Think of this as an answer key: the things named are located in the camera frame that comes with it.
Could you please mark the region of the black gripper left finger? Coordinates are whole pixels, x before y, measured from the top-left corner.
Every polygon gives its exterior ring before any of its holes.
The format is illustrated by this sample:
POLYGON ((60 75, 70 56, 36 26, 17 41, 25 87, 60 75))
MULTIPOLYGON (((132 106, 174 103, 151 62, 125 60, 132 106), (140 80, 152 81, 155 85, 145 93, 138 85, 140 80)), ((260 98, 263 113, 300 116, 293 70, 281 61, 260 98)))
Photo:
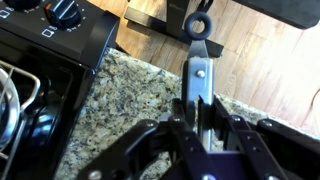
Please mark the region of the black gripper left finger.
POLYGON ((217 180, 209 153, 185 121, 182 102, 172 105, 167 121, 139 121, 81 169, 77 180, 138 180, 163 152, 171 166, 161 180, 217 180))

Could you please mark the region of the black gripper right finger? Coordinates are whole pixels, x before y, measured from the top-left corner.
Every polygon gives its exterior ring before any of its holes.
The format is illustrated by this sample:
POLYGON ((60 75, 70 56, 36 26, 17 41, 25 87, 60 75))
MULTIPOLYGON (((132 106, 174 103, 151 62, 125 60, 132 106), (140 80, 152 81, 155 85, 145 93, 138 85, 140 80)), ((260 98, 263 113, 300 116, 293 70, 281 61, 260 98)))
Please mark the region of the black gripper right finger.
POLYGON ((320 180, 320 142, 217 96, 213 128, 224 150, 238 150, 255 180, 320 180))

